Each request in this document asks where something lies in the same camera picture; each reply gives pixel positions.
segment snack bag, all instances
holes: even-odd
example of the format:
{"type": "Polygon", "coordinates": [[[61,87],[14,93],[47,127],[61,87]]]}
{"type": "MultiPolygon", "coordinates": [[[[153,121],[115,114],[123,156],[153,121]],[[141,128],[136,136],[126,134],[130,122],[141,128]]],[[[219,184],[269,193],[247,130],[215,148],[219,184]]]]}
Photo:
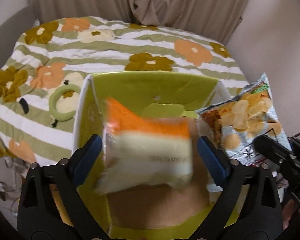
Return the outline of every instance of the snack bag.
{"type": "Polygon", "coordinates": [[[140,184],[182,189],[193,170],[187,119],[179,123],[143,119],[113,98],[107,103],[106,169],[98,178],[97,192],[107,194],[140,184]]]}
{"type": "Polygon", "coordinates": [[[217,145],[224,149],[229,159],[237,159],[243,165],[267,163],[273,171],[276,169],[274,163],[253,149],[253,140],[262,134],[291,150],[278,121],[265,73],[231,100],[201,109],[198,113],[214,130],[217,145]]]}

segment screw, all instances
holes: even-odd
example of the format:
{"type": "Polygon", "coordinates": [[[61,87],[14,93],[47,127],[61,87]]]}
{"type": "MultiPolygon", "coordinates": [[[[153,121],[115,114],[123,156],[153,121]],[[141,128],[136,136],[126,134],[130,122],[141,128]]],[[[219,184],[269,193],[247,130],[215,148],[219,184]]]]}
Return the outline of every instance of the screw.
{"type": "Polygon", "coordinates": [[[269,166],[266,163],[262,163],[261,168],[263,168],[264,170],[267,170],[267,169],[269,169],[269,166]]]}
{"type": "Polygon", "coordinates": [[[59,161],[59,163],[60,163],[61,165],[66,165],[66,164],[68,164],[68,162],[69,162],[69,159],[67,159],[67,158],[63,158],[63,159],[61,159],[61,160],[59,161]]]}
{"type": "Polygon", "coordinates": [[[230,163],[233,165],[233,166],[238,166],[240,164],[240,162],[236,159],[231,159],[230,160],[230,163]]]}
{"type": "Polygon", "coordinates": [[[30,168],[31,168],[31,169],[35,169],[35,168],[38,167],[38,166],[39,166],[38,163],[32,163],[32,164],[30,165],[30,168]]]}

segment floral blanket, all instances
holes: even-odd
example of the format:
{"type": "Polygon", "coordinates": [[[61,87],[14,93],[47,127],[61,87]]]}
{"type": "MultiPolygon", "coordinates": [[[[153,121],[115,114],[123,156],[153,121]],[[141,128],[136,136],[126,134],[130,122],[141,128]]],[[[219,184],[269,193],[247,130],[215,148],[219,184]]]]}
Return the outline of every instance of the floral blanket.
{"type": "Polygon", "coordinates": [[[65,18],[26,31],[0,70],[0,157],[55,164],[72,151],[77,90],[89,73],[159,70],[221,79],[234,95],[247,85],[236,61],[216,41],[164,27],[98,17],[65,18]]]}

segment black object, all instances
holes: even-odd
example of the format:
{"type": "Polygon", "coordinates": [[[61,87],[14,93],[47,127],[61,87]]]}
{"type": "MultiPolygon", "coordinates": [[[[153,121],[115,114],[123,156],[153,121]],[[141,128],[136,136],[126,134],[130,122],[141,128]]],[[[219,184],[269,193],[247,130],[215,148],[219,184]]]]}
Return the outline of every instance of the black object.
{"type": "MultiPolygon", "coordinates": [[[[202,139],[212,152],[216,151],[206,138],[202,139]]],[[[257,138],[253,144],[256,150],[278,164],[290,182],[289,192],[296,201],[300,200],[300,161],[295,155],[265,135],[257,138]]],[[[58,164],[46,167],[32,164],[22,188],[18,211],[18,231],[26,240],[110,239],[93,219],[75,189],[83,183],[101,146],[101,138],[93,135],[70,160],[62,159],[58,164]],[[74,227],[62,222],[49,184],[57,185],[74,227]]],[[[241,165],[237,160],[228,160],[226,163],[224,158],[220,163],[231,174],[223,183],[224,190],[217,203],[189,239],[300,239],[300,213],[282,232],[281,203],[267,164],[249,167],[241,165]],[[244,184],[250,184],[250,189],[239,219],[225,228],[244,184]]]]}

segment cream flower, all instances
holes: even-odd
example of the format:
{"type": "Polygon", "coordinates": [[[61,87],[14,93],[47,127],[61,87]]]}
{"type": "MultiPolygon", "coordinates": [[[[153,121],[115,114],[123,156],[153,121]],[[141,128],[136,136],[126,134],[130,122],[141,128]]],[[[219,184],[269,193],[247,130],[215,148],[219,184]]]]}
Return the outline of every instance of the cream flower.
{"type": "Polygon", "coordinates": [[[88,29],[79,32],[78,39],[80,39],[82,43],[111,41],[114,40],[114,32],[112,30],[88,29]]]}

